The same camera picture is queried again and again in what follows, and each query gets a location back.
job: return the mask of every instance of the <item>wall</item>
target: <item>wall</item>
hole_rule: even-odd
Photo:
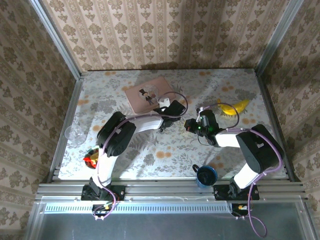
[[[320,1],[305,0],[264,71],[289,158],[320,227]]]
[[[1,0],[0,239],[22,238],[74,83],[28,1]]]
[[[289,0],[42,0],[79,69],[254,68]]]

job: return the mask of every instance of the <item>yellow banana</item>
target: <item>yellow banana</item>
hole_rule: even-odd
[[[233,104],[232,106],[235,107],[235,109],[237,110],[238,113],[241,113],[245,108],[246,106],[248,105],[249,103],[249,100],[248,99],[245,99],[243,101],[240,101],[236,104]],[[224,104],[219,104],[219,107],[222,109],[222,111],[225,113],[225,114],[228,114],[228,115],[236,115],[236,112],[235,110],[228,106],[228,105],[224,105]]]

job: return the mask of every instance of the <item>vent grille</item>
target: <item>vent grille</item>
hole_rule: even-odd
[[[48,203],[46,214],[91,214],[92,202]],[[224,214],[232,210],[230,203],[119,203],[114,214]]]

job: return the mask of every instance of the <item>illustration of figure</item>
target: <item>illustration of figure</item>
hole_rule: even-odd
[[[139,92],[142,94],[142,96],[145,97],[145,100],[149,102],[150,105],[154,104],[152,101],[152,97],[150,97],[149,94],[144,89],[140,89]]]
[[[155,99],[155,98],[156,98],[155,91],[150,91],[149,93],[150,93],[150,96],[151,96],[153,99]]]

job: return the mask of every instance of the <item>mug handle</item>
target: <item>mug handle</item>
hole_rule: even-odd
[[[196,173],[196,172],[198,172],[198,170],[199,170],[199,166],[198,166],[197,164],[193,164],[193,165],[192,165],[192,169],[193,169],[193,171]]]

